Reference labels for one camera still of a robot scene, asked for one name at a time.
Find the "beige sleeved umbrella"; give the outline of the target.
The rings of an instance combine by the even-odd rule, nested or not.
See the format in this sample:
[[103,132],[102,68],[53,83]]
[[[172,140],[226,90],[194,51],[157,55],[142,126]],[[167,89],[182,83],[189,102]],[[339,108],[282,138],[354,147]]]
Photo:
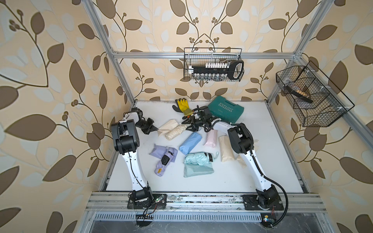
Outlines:
[[163,136],[173,129],[175,129],[178,126],[178,122],[175,119],[171,119],[168,122],[166,122],[164,125],[162,125],[160,128],[158,128],[157,133],[158,136]]

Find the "blue sleeved umbrella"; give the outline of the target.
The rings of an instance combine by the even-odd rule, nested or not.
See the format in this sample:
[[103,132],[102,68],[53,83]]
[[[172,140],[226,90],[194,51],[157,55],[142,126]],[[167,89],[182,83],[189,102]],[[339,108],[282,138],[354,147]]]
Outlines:
[[197,133],[193,132],[180,146],[179,146],[179,151],[187,155],[189,154],[195,147],[196,145],[201,141],[202,136]]

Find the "purple umbrella sleeve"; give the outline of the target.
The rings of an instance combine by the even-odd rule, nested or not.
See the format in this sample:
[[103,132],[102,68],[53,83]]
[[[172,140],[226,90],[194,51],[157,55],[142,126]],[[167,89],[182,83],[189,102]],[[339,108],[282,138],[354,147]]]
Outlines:
[[170,151],[173,154],[171,162],[174,163],[178,153],[178,150],[176,148],[155,145],[150,155],[161,159],[163,155],[166,154],[166,152],[168,151]]

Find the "pink sleeved umbrella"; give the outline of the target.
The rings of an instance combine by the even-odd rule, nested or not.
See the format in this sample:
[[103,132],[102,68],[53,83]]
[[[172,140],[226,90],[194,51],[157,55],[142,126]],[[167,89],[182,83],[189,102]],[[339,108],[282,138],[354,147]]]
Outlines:
[[217,135],[217,130],[210,130],[209,132],[207,132],[207,138],[204,145],[207,147],[215,148],[217,144]]

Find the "purple umbrella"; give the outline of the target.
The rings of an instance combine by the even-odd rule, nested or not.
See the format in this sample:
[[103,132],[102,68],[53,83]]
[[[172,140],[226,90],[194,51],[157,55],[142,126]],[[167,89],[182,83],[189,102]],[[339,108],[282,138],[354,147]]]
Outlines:
[[172,162],[172,159],[174,158],[173,151],[167,149],[166,152],[163,154],[161,160],[156,164],[155,168],[155,174],[159,177],[162,177],[165,173],[166,167],[170,162]]

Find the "cream sleeved umbrella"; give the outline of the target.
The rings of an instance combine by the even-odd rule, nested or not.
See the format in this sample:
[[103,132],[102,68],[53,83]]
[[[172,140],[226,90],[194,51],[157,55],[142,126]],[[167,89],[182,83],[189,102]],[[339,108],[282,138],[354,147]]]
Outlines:
[[221,153],[221,161],[228,162],[234,161],[235,157],[233,154],[233,150],[231,147],[231,143],[228,136],[221,136],[219,137],[219,146],[220,146],[220,153]]
[[[258,139],[255,139],[255,140],[254,140],[253,148],[255,148],[257,145],[258,145]],[[244,159],[243,159],[240,155],[237,156],[236,160],[238,161],[238,163],[240,164],[240,166],[241,166],[243,169],[247,167],[247,165],[246,165]]]

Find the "mint green umbrella sleeve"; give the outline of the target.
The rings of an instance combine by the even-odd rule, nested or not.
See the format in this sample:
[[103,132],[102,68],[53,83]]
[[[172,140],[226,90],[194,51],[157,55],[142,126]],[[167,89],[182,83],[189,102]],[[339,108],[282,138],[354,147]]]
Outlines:
[[213,174],[214,169],[211,164],[206,164],[203,166],[194,165],[194,164],[185,164],[184,168],[184,177],[193,177],[193,176],[201,176],[201,175],[209,175]]

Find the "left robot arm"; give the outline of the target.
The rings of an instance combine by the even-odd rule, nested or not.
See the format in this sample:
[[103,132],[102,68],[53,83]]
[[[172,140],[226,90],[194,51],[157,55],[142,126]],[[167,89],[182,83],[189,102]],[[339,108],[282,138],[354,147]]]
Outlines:
[[141,129],[144,134],[148,135],[158,130],[153,123],[151,118],[145,119],[143,112],[134,107],[123,114],[122,120],[114,122],[110,126],[114,149],[122,155],[126,162],[134,192],[150,188],[139,160],[140,139],[137,129]]

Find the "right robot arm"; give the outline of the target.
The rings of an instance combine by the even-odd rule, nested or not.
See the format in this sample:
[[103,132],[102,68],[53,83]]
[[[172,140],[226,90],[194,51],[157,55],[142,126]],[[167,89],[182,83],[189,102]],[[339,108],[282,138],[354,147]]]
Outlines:
[[244,123],[231,123],[217,116],[213,116],[207,106],[197,107],[193,114],[183,117],[183,124],[187,130],[197,132],[200,128],[210,132],[217,130],[226,133],[231,148],[245,162],[254,180],[257,202],[263,209],[279,198],[275,185],[277,184],[265,175],[254,150],[254,138]]

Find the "yellow black work glove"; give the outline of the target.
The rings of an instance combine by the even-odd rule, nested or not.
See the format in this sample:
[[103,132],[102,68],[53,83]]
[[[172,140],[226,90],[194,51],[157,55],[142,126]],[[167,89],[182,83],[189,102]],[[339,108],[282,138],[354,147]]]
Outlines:
[[176,112],[183,113],[186,117],[193,115],[193,111],[190,109],[188,101],[183,99],[175,100],[176,105],[173,105],[172,108]]

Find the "green plastic tool case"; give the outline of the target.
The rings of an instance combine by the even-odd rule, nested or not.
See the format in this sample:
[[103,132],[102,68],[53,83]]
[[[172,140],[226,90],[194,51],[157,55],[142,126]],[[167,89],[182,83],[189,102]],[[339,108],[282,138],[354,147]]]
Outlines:
[[244,112],[244,107],[217,96],[208,106],[212,115],[230,123],[236,123]]

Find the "black socket set holder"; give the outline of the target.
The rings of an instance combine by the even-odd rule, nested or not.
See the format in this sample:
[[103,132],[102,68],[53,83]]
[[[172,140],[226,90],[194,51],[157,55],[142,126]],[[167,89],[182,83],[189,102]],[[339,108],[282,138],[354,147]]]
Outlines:
[[244,75],[243,60],[228,60],[226,63],[205,63],[188,66],[186,73],[195,80],[236,82]]

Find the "tool in right basket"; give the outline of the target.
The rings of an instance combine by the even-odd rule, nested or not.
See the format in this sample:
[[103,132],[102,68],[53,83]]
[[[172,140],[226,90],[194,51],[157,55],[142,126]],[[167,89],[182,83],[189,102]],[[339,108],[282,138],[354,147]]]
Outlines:
[[301,91],[298,86],[286,85],[285,93],[287,97],[295,103],[313,103],[310,95]]

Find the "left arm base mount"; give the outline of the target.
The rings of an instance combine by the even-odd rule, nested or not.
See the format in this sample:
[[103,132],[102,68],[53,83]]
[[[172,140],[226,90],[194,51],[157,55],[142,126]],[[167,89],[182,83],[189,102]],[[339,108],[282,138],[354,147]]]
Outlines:
[[167,194],[154,194],[149,188],[132,191],[128,198],[128,209],[145,210],[146,208],[155,208],[155,206],[157,209],[165,209],[167,205]]

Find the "aluminium front rail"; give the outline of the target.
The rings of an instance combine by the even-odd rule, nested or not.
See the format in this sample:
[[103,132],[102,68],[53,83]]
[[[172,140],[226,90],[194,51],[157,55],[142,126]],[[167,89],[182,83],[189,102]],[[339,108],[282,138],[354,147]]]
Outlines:
[[[250,206],[241,193],[167,193],[167,199],[157,205],[157,210],[168,212],[257,212],[276,214],[278,207],[260,209]],[[86,206],[87,211],[129,211],[127,192],[93,192]],[[326,207],[317,194],[288,194],[288,213],[326,213]]]

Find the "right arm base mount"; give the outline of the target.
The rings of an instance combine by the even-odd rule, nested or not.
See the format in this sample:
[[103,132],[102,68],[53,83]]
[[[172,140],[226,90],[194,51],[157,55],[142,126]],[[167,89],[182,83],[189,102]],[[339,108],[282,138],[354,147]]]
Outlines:
[[282,200],[272,184],[268,190],[257,190],[256,195],[242,195],[245,210],[283,211]]

